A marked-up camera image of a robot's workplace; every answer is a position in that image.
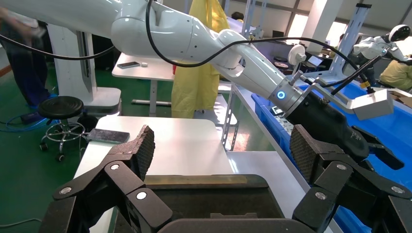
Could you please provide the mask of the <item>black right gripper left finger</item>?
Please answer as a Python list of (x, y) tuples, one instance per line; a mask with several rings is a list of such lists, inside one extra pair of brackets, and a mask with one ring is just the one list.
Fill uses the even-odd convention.
[(102, 215), (118, 207), (136, 233), (156, 233), (172, 210), (145, 184), (155, 150), (153, 130), (114, 145), (93, 169), (59, 187), (42, 220), (41, 233), (87, 233)]

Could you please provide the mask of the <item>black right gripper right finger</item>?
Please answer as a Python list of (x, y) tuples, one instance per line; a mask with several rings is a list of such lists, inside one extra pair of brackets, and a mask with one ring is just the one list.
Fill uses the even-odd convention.
[(295, 125), (290, 139), (295, 163), (310, 184), (293, 219), (322, 233), (337, 209), (350, 210), (374, 233), (412, 230), (412, 193), (406, 187), (358, 165), (337, 145), (314, 139)]

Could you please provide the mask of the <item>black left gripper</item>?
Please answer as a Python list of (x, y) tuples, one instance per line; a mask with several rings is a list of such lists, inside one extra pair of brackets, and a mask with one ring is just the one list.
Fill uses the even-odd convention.
[(286, 119), (294, 125), (302, 125), (314, 139), (339, 146), (357, 162), (366, 159), (370, 151), (392, 170), (404, 167), (377, 136), (358, 126), (350, 127), (345, 115), (313, 92)]

